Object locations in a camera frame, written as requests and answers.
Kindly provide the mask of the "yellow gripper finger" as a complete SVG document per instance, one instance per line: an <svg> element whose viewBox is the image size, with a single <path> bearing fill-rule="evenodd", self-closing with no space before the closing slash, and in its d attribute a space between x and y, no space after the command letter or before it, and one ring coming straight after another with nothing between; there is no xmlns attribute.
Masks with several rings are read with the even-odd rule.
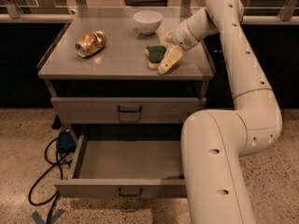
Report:
<svg viewBox="0 0 299 224"><path fill-rule="evenodd" d="M166 74L181 59L182 55L183 49L180 46L168 48L158 67L158 73L162 75Z"/></svg>
<svg viewBox="0 0 299 224"><path fill-rule="evenodd" d="M173 42L173 34L174 34L173 30L169 31L168 33L166 33L164 35L164 40L168 43L172 43Z"/></svg>

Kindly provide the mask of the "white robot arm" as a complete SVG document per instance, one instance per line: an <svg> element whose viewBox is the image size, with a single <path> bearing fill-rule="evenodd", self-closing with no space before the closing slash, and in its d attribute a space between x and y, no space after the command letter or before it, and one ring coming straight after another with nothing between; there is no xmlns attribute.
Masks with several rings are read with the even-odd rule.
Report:
<svg viewBox="0 0 299 224"><path fill-rule="evenodd" d="M234 107L191 114L183 124L181 158L192 224L256 224L240 168L242 156L271 147L282 130L276 96L243 33L239 0L206 0L175 30L158 71L218 34Z"/></svg>

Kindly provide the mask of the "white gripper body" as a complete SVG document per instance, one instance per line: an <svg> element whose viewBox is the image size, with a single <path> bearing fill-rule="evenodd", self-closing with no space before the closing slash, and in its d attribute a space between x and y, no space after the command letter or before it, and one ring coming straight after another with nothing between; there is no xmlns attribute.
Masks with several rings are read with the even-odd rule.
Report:
<svg viewBox="0 0 299 224"><path fill-rule="evenodd" d="M172 41L183 50L193 49L199 44L199 41L191 33L186 20L174 29Z"/></svg>

